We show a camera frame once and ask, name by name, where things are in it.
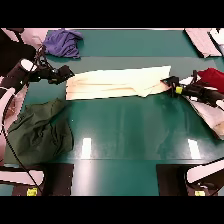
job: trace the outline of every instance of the teal tabletop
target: teal tabletop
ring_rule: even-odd
[[[224,70],[223,58],[199,58],[184,31],[80,30],[81,59],[48,56],[53,67],[67,64],[74,73],[102,69],[171,65],[170,75],[188,77],[208,67]],[[65,100],[65,85],[46,80],[30,84],[27,104]],[[156,164],[196,163],[224,156],[224,142],[184,98],[167,93],[67,101],[63,114],[74,136],[71,152],[55,161],[74,164],[72,195],[159,195]],[[85,153],[84,142],[89,151]],[[199,155],[189,140],[197,142]],[[0,194],[10,195],[1,185]]]

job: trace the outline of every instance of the red cloth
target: red cloth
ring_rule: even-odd
[[[224,73],[214,68],[198,71],[201,79],[197,82],[202,86],[217,88],[220,93],[224,93]]]

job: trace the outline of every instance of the yellow sticker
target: yellow sticker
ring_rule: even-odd
[[[205,196],[204,191],[195,191],[195,196]]]
[[[182,93],[182,90],[183,90],[183,87],[181,87],[181,86],[177,86],[176,87],[176,93],[177,94],[181,94]]]
[[[28,189],[27,196],[37,196],[37,188]]]

